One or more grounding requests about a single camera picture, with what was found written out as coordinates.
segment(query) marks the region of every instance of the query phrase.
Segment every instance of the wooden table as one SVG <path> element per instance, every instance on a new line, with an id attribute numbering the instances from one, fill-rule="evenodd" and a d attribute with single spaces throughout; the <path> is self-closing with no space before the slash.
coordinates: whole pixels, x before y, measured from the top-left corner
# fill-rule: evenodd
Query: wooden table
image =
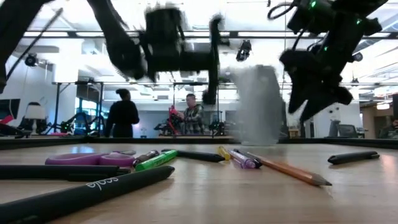
<path id="1" fill-rule="evenodd" d="M 138 154 L 175 148 L 215 152 L 216 145 L 81 144 L 0 151 L 0 164 L 43 164 L 47 156 L 70 152 L 133 149 Z M 228 149 L 247 147 L 225 145 Z M 53 223 L 283 224 L 398 223 L 398 151 L 376 149 L 379 160 L 330 167 L 334 154 L 360 147 L 293 144 L 251 151 L 324 176 L 333 186 L 318 188 L 262 167 L 241 170 L 178 158 L 163 182 L 63 217 Z M 52 180 L 0 181 L 0 203 L 82 185 Z"/>

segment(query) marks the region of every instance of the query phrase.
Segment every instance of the black jacket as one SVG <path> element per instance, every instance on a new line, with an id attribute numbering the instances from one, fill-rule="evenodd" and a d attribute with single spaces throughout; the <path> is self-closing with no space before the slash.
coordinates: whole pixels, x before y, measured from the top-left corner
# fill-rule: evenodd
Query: black jacket
<path id="1" fill-rule="evenodd" d="M 139 122 L 136 104 L 129 100 L 122 100 L 114 103 L 109 110 L 104 135 L 109 137 L 114 124 L 131 125 Z"/>

